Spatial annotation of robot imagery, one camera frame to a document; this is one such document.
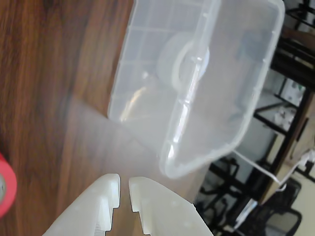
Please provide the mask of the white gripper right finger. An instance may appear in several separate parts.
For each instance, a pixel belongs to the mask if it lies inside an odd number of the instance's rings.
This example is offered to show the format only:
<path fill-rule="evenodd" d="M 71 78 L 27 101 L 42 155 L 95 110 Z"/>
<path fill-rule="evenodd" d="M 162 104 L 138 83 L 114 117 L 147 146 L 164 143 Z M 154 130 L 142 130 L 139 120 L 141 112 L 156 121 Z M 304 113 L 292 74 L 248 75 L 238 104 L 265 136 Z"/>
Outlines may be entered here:
<path fill-rule="evenodd" d="M 151 236 L 211 236 L 195 206 L 147 177 L 129 179 L 133 212 L 139 213 L 143 234 Z"/>

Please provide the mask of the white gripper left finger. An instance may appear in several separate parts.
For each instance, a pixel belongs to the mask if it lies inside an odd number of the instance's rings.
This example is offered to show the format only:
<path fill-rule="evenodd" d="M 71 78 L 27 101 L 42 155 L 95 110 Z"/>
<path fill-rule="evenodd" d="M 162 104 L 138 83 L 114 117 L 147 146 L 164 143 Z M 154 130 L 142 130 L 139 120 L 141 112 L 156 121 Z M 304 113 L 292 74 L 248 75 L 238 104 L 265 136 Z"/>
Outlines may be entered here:
<path fill-rule="evenodd" d="M 120 206 L 120 176 L 106 174 L 83 191 L 53 222 L 45 236 L 104 236 Z"/>

